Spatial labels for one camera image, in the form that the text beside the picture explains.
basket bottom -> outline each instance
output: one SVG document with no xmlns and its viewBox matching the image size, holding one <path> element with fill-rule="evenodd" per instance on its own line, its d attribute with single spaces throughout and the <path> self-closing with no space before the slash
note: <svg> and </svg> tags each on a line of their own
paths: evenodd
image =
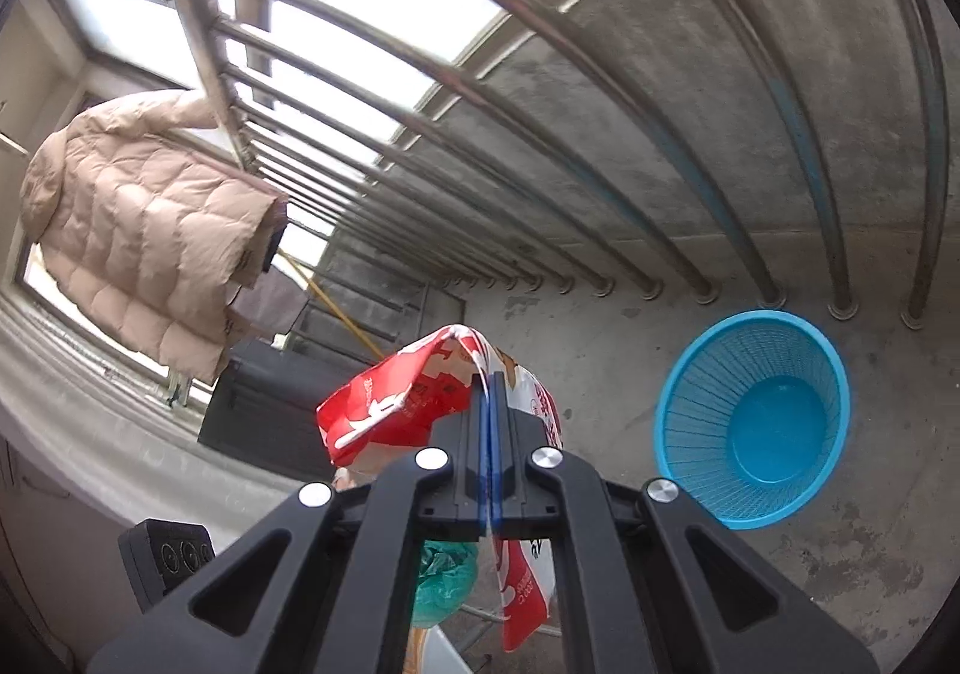
<svg viewBox="0 0 960 674">
<path fill-rule="evenodd" d="M 808 383 L 797 377 L 764 379 L 731 414 L 731 463 L 747 481 L 788 482 L 814 467 L 826 434 L 827 412 Z"/>
</svg>

jacket sleeve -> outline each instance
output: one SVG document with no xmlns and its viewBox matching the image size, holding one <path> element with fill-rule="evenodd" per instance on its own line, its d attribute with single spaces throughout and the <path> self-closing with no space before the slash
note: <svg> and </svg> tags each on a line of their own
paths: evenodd
<svg viewBox="0 0 960 674">
<path fill-rule="evenodd" d="M 69 136 L 113 134 L 139 139 L 173 128 L 212 129 L 213 109 L 198 89 L 162 89 L 109 100 L 87 109 L 69 125 Z"/>
<path fill-rule="evenodd" d="M 20 184 L 20 218 L 32 242 L 40 240 L 61 199 L 66 140 L 66 129 L 47 136 L 30 160 Z"/>
</svg>

triangular cutout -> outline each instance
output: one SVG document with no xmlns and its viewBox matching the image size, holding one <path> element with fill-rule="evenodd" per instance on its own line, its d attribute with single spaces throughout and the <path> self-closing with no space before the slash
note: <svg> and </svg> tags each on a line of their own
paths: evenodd
<svg viewBox="0 0 960 674">
<path fill-rule="evenodd" d="M 269 535 L 246 558 L 198 595 L 190 605 L 190 613 L 231 636 L 243 636 L 289 544 L 290 533 L 287 531 Z"/>
<path fill-rule="evenodd" d="M 745 631 L 776 613 L 776 596 L 757 582 L 709 534 L 688 528 L 686 540 L 707 579 L 710 593 L 730 631 Z"/>
</svg>

concrete floor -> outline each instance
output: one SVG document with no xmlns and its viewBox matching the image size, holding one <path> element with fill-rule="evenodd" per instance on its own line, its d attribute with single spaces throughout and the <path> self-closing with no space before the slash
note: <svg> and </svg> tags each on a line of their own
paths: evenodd
<svg viewBox="0 0 960 674">
<path fill-rule="evenodd" d="M 861 300 L 848 323 L 827 314 L 816 236 L 757 241 L 789 287 L 787 309 L 819 326 L 838 348 L 853 388 L 853 418 L 840 464 L 819 495 L 790 519 L 743 537 L 863 639 L 889 672 L 960 576 L 960 308 L 951 305 L 960 285 L 960 239 L 944 243 L 928 324 L 919 332 L 898 316 L 913 272 L 914 235 L 848 233 Z M 689 239 L 683 247 L 724 282 L 713 305 L 696 305 L 673 281 L 654 302 L 640 300 L 629 284 L 600 300 L 582 284 L 566 296 L 547 286 L 531 294 L 458 293 L 467 299 L 467 324 L 550 390 L 563 413 L 565 447 L 626 484 L 656 475 L 654 409 L 680 352 L 710 324 L 755 303 L 725 242 Z M 485 579 L 473 603 L 491 607 L 493 574 Z M 456 640 L 472 623 L 458 618 L 448 631 Z M 487 634 L 467 659 L 477 664 L 478 656 L 492 654 L 484 671 L 562 670 L 558 639 L 536 637 L 511 656 L 498 649 L 498 633 Z"/>
</svg>

green plastic bag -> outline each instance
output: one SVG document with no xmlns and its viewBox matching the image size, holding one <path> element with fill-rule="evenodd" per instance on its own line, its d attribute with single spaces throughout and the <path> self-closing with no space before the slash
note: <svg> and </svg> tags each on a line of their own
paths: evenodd
<svg viewBox="0 0 960 674">
<path fill-rule="evenodd" d="M 467 600 L 476 579 L 476 544 L 425 541 L 411 625 L 431 628 L 449 618 Z"/>
</svg>

